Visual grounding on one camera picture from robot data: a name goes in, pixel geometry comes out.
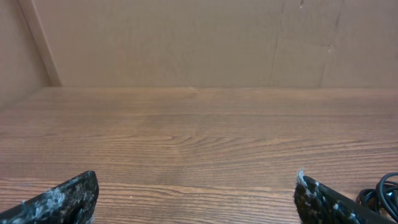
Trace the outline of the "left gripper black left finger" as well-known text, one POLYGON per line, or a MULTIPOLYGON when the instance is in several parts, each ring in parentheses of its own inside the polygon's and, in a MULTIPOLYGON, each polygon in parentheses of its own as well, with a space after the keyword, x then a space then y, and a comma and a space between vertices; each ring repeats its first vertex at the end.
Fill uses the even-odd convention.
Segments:
POLYGON ((96 173, 88 170, 1 212, 1 224, 92 224, 98 196, 96 173))

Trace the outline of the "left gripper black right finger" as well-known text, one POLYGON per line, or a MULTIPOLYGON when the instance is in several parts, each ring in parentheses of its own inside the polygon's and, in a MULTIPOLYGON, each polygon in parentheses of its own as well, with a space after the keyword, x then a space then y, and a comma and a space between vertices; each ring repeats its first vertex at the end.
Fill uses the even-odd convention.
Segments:
POLYGON ((294 204, 305 224, 395 224, 395 182, 391 172, 373 189, 362 189, 355 200, 321 182, 297 173, 294 204))

